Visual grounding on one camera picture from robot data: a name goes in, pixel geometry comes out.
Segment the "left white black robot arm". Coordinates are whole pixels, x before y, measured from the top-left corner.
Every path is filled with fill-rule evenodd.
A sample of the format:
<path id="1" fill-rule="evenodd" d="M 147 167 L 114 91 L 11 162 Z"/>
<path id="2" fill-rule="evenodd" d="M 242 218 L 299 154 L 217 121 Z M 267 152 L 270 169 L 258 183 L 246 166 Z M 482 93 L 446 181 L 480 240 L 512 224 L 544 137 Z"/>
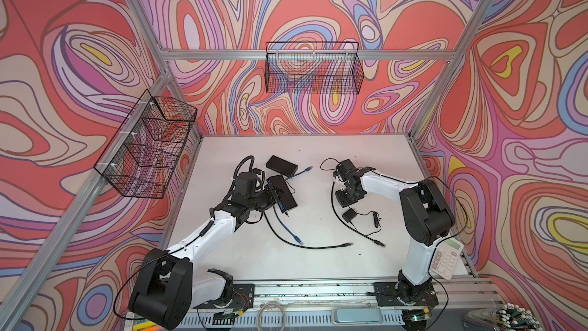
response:
<path id="1" fill-rule="evenodd" d="M 252 212 L 268 207 L 265 174 L 255 169 L 254 162 L 253 156 L 239 162 L 228 193 L 211 208 L 205 223 L 171 247 L 153 249 L 145 256 L 128 302 L 131 313 L 172 330 L 189 310 L 202 304 L 233 305 L 233 276 L 201 264 L 246 223 Z"/>

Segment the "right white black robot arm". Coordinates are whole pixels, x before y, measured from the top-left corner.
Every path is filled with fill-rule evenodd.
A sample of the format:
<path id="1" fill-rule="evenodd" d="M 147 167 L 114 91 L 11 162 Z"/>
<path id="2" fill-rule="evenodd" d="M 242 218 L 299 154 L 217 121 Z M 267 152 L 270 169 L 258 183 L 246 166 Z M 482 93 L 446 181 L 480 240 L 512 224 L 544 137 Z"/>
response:
<path id="1" fill-rule="evenodd" d="M 333 176 L 344 185 L 340 190 L 332 190 L 332 198 L 343 208 L 369 193 L 401 205 L 410 245 L 392 297 L 402 304 L 414 305 L 432 287 L 430 270 L 437 246 L 448 239 L 456 224 L 439 187 L 430 179 L 406 182 L 371 167 L 359 168 L 349 159 L 336 165 Z"/>

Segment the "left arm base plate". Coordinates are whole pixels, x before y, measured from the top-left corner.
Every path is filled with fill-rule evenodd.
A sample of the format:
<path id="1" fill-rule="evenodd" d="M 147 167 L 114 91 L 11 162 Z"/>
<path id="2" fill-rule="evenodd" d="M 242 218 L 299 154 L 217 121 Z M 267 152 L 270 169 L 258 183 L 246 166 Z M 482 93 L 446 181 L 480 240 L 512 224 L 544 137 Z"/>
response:
<path id="1" fill-rule="evenodd" d="M 245 311 L 254 305 L 255 285 L 253 283 L 237 283 L 233 286 L 230 300 L 212 300 L 198 306 L 199 310 Z"/>

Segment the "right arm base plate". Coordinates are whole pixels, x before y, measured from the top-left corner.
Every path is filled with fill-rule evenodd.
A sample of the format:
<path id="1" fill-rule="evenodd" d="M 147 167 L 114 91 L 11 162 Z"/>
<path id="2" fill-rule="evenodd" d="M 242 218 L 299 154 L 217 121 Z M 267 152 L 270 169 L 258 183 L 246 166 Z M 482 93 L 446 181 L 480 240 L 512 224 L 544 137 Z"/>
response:
<path id="1" fill-rule="evenodd" d="M 405 306 L 409 308 L 435 308 L 439 304 L 432 283 L 413 286 L 410 282 L 375 282 L 373 295 L 378 306 Z"/>

